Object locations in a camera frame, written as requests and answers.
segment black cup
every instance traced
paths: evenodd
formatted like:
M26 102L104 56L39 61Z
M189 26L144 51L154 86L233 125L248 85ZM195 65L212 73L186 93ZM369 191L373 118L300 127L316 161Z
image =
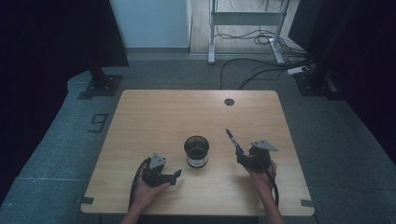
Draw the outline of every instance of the black cup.
M201 168L207 164L209 142L204 137L199 135L190 137L184 143L184 150L187 153L187 163L190 167Z

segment hole in table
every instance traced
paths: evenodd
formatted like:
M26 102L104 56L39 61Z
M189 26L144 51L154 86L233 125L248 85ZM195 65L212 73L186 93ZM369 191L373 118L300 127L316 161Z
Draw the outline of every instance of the hole in table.
M233 99L228 98L228 99L225 99L224 104L231 106L231 105L235 104L235 101Z

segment tripod base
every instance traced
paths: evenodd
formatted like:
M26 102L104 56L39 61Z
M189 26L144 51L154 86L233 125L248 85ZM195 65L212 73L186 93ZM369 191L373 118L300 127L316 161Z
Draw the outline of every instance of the tripod base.
M105 76L105 83L100 86L91 80L87 89L79 94L78 99L91 100L93 96L114 96L121 80L121 75L107 75Z

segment gray carpet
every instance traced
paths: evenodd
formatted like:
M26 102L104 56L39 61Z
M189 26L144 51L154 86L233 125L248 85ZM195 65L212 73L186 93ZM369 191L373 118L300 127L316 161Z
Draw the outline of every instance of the gray carpet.
M2 204L0 223L120 222L122 216L82 213L78 199L88 186L122 91L216 90L224 63L131 60L130 68L104 69L108 75L123 75L116 95L91 100L78 100L90 74L71 78L63 107ZM230 63L223 89L235 90L260 65ZM260 77L274 80L254 80L244 90L277 91L315 203L313 217L285 217L287 223L395 224L396 168L370 131L346 102L303 97L292 77L282 73L276 80L278 73L264 74ZM107 115L101 132L101 125L92 123L95 115Z

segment white wall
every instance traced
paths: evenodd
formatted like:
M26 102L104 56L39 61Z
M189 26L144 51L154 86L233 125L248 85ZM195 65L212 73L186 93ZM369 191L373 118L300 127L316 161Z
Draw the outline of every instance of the white wall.
M191 0L110 0L125 48L188 48Z

